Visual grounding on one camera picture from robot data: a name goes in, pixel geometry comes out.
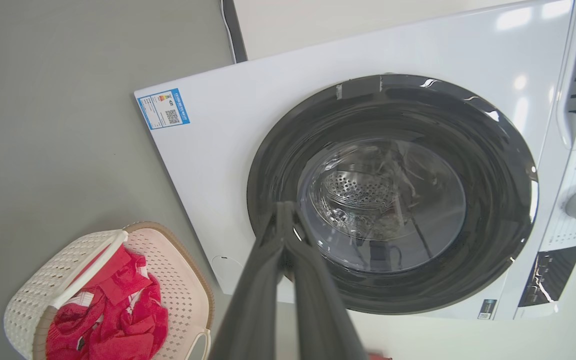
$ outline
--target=laundry basket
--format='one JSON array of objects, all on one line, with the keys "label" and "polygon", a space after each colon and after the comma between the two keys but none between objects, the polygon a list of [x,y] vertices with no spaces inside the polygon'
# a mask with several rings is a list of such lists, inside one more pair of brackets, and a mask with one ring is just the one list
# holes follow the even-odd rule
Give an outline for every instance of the laundry basket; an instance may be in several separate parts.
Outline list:
[{"label": "laundry basket", "polygon": [[155,222],[84,235],[48,260],[10,300],[4,330],[10,344],[27,360],[45,360],[46,336],[57,310],[74,296],[124,244],[146,257],[148,272],[168,311],[166,341],[154,359],[187,359],[201,336],[203,358],[210,348],[213,293],[197,264],[176,237]]}]

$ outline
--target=red towel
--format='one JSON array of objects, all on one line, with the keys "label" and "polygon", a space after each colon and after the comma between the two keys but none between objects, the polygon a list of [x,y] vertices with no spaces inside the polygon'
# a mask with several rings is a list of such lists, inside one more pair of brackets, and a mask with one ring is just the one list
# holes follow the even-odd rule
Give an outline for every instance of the red towel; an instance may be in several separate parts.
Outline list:
[{"label": "red towel", "polygon": [[62,306],[46,340],[48,360],[149,360],[168,334],[160,285],[146,258],[121,246]]}]

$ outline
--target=white washing machine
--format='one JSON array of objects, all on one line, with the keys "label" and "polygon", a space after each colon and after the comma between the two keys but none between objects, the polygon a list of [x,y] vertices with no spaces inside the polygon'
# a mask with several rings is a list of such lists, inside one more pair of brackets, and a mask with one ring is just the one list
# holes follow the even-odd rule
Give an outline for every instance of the white washing machine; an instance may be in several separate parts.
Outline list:
[{"label": "white washing machine", "polygon": [[[393,27],[135,98],[226,294],[271,204],[295,201],[350,310],[559,310],[576,263],[576,1]],[[278,299],[293,301],[286,278]]]}]

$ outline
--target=sticker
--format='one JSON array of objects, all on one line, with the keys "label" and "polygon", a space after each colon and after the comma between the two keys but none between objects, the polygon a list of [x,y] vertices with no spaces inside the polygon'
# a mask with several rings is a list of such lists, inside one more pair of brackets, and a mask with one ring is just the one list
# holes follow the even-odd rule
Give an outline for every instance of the sticker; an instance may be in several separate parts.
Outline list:
[{"label": "sticker", "polygon": [[489,321],[490,317],[492,317],[492,313],[495,310],[496,304],[496,300],[484,300],[484,303],[481,305],[481,310],[479,310],[479,316],[477,316],[477,319]]},{"label": "sticker", "polygon": [[170,89],[137,99],[150,130],[190,123],[179,89]]}]

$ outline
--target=washing machine drum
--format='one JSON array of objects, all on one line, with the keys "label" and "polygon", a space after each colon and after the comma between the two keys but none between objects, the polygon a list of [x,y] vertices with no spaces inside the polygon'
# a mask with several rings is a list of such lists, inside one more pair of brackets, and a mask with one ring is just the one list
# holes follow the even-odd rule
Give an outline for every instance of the washing machine drum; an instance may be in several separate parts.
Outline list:
[{"label": "washing machine drum", "polygon": [[521,134],[476,94],[415,75],[348,80],[290,110],[254,157],[259,234],[295,201],[351,310],[419,313],[496,280],[537,210]]}]

